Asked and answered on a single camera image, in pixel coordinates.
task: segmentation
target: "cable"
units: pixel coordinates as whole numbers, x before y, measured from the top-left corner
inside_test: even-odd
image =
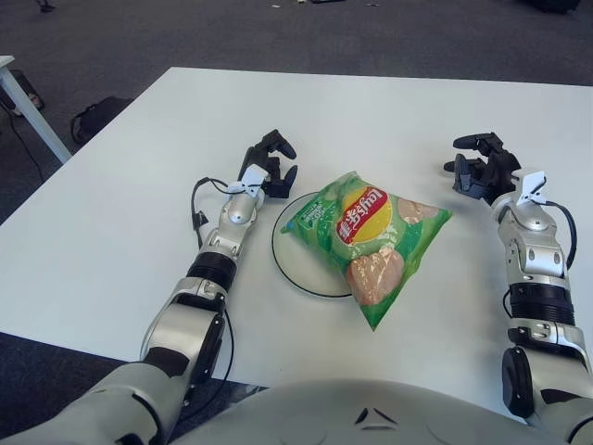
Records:
[[[200,186],[204,185],[205,183],[211,183],[212,185],[214,185],[214,188],[216,188],[219,192],[223,193],[224,195],[241,195],[242,193],[245,193],[245,190],[239,190],[237,192],[229,192],[227,190],[222,190],[220,187],[218,187],[218,184],[220,184],[224,187],[228,187],[229,185],[227,185],[224,181],[221,181],[220,179],[216,179],[216,178],[204,177],[204,178],[200,179],[196,183],[196,185],[194,185],[194,190],[192,190],[192,202],[191,202],[192,225],[194,226],[194,230],[196,231],[197,246],[199,248],[202,248],[202,245],[204,244],[202,241],[202,235],[200,234],[200,227],[208,222],[208,218],[206,218],[206,215],[204,214],[204,212],[202,210],[196,212],[196,192],[197,192],[197,189]],[[246,187],[260,187],[260,186],[261,186],[261,184],[246,185]]]
[[[212,394],[212,396],[208,400],[206,400],[206,402],[203,405],[201,405],[199,408],[197,408],[196,410],[193,410],[190,413],[187,413],[186,415],[181,417],[179,419],[178,424],[180,424],[181,422],[185,422],[190,417],[194,417],[195,415],[204,411],[204,409],[206,409],[206,407],[208,407],[219,396],[219,394],[221,393],[222,389],[224,388],[224,385],[226,384],[226,382],[229,378],[229,373],[231,372],[231,367],[233,366],[233,358],[234,358],[234,334],[233,334],[233,325],[231,324],[231,319],[229,318],[229,313],[226,311],[226,309],[224,310],[224,316],[226,317],[226,322],[229,324],[229,334],[231,336],[231,358],[229,359],[229,365],[226,368],[226,373],[224,373],[224,378],[221,381],[221,385],[216,389],[216,391],[214,391],[214,394]]]
[[[568,230],[571,233],[571,249],[568,252],[568,257],[566,258],[566,269],[570,269],[571,266],[573,265],[574,256],[576,255],[576,242],[577,242],[576,223],[574,222],[573,215],[564,206],[562,206],[554,201],[546,201],[545,203],[543,203],[541,205],[556,207],[556,208],[560,209],[561,212],[564,213],[564,216],[566,217],[566,221],[568,222]]]
[[[31,159],[32,163],[35,164],[35,168],[37,169],[37,173],[39,174],[39,179],[41,179],[41,182],[44,183],[45,182],[45,178],[44,178],[44,174],[41,171],[41,167],[40,167],[39,163],[37,162],[37,160],[35,160],[35,157],[31,153],[31,151],[29,150],[29,148],[27,147],[27,144],[25,144],[25,141],[23,141],[22,140],[22,137],[20,137],[19,132],[17,132],[17,129],[15,128],[15,121],[14,121],[14,118],[12,117],[12,113],[10,112],[10,110],[8,109],[8,107],[5,104],[3,104],[2,102],[0,102],[0,107],[2,107],[2,109],[8,115],[8,120],[10,121],[10,128],[12,129],[12,133],[14,133],[15,136],[17,137],[17,139],[20,140],[20,143],[25,148],[25,151],[27,152],[27,155]]]
[[[511,293],[511,288],[509,287],[507,289],[507,291],[504,293],[504,296],[502,297],[502,307],[503,307],[504,311],[507,313],[507,315],[509,315],[509,318],[512,318],[512,315],[509,312],[509,308],[507,308],[507,297],[509,296],[510,293]]]

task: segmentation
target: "potato chip bag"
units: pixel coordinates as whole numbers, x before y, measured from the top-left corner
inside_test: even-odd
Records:
[[[344,274],[374,330],[452,214],[386,193],[350,172],[325,186],[282,232]]]

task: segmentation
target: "white table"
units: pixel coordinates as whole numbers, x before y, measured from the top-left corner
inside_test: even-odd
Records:
[[[442,165],[455,137],[494,130],[525,167],[546,171],[549,198],[578,224],[571,283],[590,350],[592,97],[544,84],[170,69],[0,227],[0,330],[136,360],[197,251],[194,182],[231,181],[246,148],[278,128],[298,153],[293,197],[356,169],[455,216],[373,333],[352,299],[304,295],[276,270],[271,229],[286,201],[268,200],[229,301],[231,379],[397,380],[506,413],[504,250],[486,206],[453,192]],[[212,221],[223,201],[200,189]],[[228,353],[227,338],[218,376]]]
[[[39,134],[39,137],[47,144],[50,150],[62,162],[66,162],[72,156],[66,146],[60,141],[57,134],[45,121],[42,114],[33,105],[27,94],[22,90],[19,83],[6,65],[12,62],[12,56],[0,56],[0,88],[6,91],[6,94],[19,108],[23,116],[29,121],[31,127]]]

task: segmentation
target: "red logo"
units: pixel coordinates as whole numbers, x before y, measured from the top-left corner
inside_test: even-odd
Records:
[[[352,240],[362,225],[386,202],[386,192],[378,188],[366,187],[362,195],[342,213],[342,218],[335,225],[337,235],[346,244],[352,244]]]

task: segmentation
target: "gray carpet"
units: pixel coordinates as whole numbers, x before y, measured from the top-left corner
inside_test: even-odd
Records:
[[[593,0],[567,15],[514,0],[54,3],[54,12],[40,14],[32,0],[0,2],[0,54],[16,57],[11,68],[25,71],[72,152],[72,116],[107,95],[139,95],[170,66],[593,84]],[[44,175],[55,172],[59,162],[27,122],[17,120],[17,129]],[[0,112],[0,223],[39,185]],[[0,354],[0,438],[58,413],[118,365],[6,335]],[[203,388],[201,400],[217,385]],[[241,391],[230,385],[175,434]]]

